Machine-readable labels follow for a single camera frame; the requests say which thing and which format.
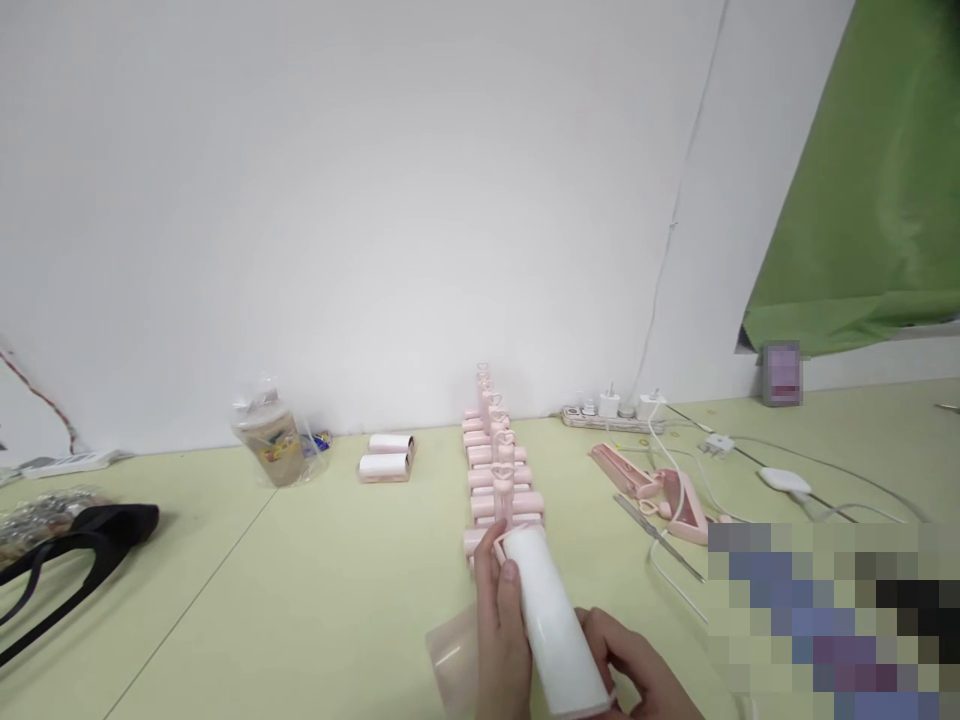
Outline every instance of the table surface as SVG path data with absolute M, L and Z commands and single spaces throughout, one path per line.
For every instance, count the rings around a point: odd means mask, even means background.
M 946 521 L 960 507 L 960 486 L 950 482 L 960 466 L 960 416 L 934 404 L 958 400 L 960 380 L 945 380 L 808 393 L 797 408 L 743 399 L 678 409 L 724 434 L 760 437 L 855 470 Z M 705 714 L 739 717 L 708 660 L 705 626 L 646 562 L 649 536 L 612 500 L 615 488 L 587 455 L 606 433 L 568 428 L 557 418 L 514 427 L 546 502 L 551 550 L 571 601 L 602 607 L 644 633 Z M 334 441 L 330 466 L 316 480 L 285 490 L 257 484 L 242 448 L 134 458 L 0 490 L 0 507 L 83 483 L 161 508 L 150 542 L 93 599 L 0 670 L 0 716 L 259 720 L 279 710 L 311 720 L 442 717 L 424 636 L 474 600 L 461 549 L 467 468 L 458 428 L 416 435 L 411 481 L 399 485 L 356 481 L 365 447 L 356 436 Z M 615 437 L 640 448 L 645 436 Z M 663 441 L 699 454 L 703 437 L 676 425 Z M 740 445 L 800 473 L 833 504 L 864 502 L 911 518 L 853 477 L 768 446 Z M 677 461 L 710 508 L 696 465 L 685 456 Z M 733 512 L 809 522 L 761 483 L 747 458 L 702 462 Z M 858 512 L 865 522 L 879 520 Z M 706 574 L 705 548 L 674 543 Z M 661 557 L 671 577 L 709 607 L 710 585 Z M 63 558 L 45 570 L 35 599 L 3 629 L 0 647 L 69 596 L 88 563 Z M 22 579 L 0 590 L 0 607 L 21 588 Z M 629 702 L 631 690 L 622 692 Z M 759 705 L 762 716 L 811 716 L 789 697 L 764 697 Z M 547 716 L 538 686 L 533 716 Z

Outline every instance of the white paper roll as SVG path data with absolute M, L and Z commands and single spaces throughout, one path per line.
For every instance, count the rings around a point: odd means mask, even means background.
M 413 450 L 413 435 L 371 435 L 367 445 L 371 453 L 408 453 Z
M 607 710 L 610 695 L 542 529 L 521 528 L 502 542 L 506 556 L 520 568 L 523 619 L 550 714 L 576 720 Z
M 391 455 L 364 455 L 360 458 L 360 477 L 395 477 L 410 472 L 410 459 L 406 453 Z

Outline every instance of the black strap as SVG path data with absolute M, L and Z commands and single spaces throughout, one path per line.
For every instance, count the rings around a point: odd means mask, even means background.
M 11 620 L 29 602 L 40 581 L 40 572 L 47 560 L 71 550 L 94 551 L 93 566 L 80 589 L 60 607 L 31 628 L 9 648 L 0 653 L 0 667 L 10 662 L 41 635 L 63 620 L 80 603 L 90 597 L 117 569 L 130 550 L 150 537 L 157 526 L 156 505 L 108 505 L 84 510 L 74 520 L 69 532 L 41 543 L 12 565 L 0 571 L 0 586 L 29 570 L 30 579 L 16 604 L 0 618 L 0 626 Z
M 23 594 L 20 595 L 20 599 L 17 600 L 17 604 L 10 609 L 10 612 L 0 618 L 0 625 L 4 625 L 10 620 L 13 620 L 17 613 L 23 610 L 30 598 L 33 597 L 33 591 L 37 589 L 37 583 L 40 581 L 40 567 L 44 561 L 46 561 L 51 550 L 53 550 L 53 545 L 44 543 L 43 547 L 36 554 L 36 557 L 33 559 L 33 565 L 30 567 L 30 580 L 23 589 Z

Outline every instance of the finger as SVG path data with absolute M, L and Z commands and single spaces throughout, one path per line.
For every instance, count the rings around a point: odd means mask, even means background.
M 573 610 L 577 613 L 577 620 L 580 621 L 580 627 L 583 627 L 590 613 L 580 607 L 574 608 Z M 590 654 L 593 655 L 593 661 L 597 664 L 597 670 L 600 671 L 600 677 L 603 678 L 603 684 L 606 686 L 607 692 L 613 692 L 616 683 L 613 680 L 613 675 L 610 673 L 610 661 L 607 659 L 606 644 L 598 641 L 595 636 L 587 635 L 586 631 L 584 631 L 583 635 L 587 638 Z
M 500 632 L 503 636 L 524 641 L 523 613 L 520 607 L 520 568 L 513 560 L 507 560 L 500 571 L 497 610 L 500 613 Z
M 499 567 L 493 556 L 493 541 L 503 534 L 506 526 L 505 520 L 491 525 L 473 553 L 473 574 L 477 579 L 477 626 L 481 638 L 500 627 L 495 579 L 499 577 Z
M 644 692 L 658 684 L 676 682 L 673 672 L 660 657 L 660 653 L 653 649 L 643 635 L 627 630 L 598 608 L 593 608 L 583 615 L 578 613 L 577 616 L 582 617 L 583 633 L 594 658 L 599 655 L 604 662 L 612 663 L 617 670 L 630 678 L 638 690 Z

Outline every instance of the power strip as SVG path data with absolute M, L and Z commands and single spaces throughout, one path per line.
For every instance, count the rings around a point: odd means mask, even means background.
M 599 415 L 584 415 L 580 408 L 573 405 L 564 406 L 560 413 L 564 425 L 583 428 L 585 430 L 616 430 L 617 432 L 636 432 L 650 435 L 663 435 L 666 425 L 663 420 L 654 420 L 652 423 L 636 418 L 602 418 Z

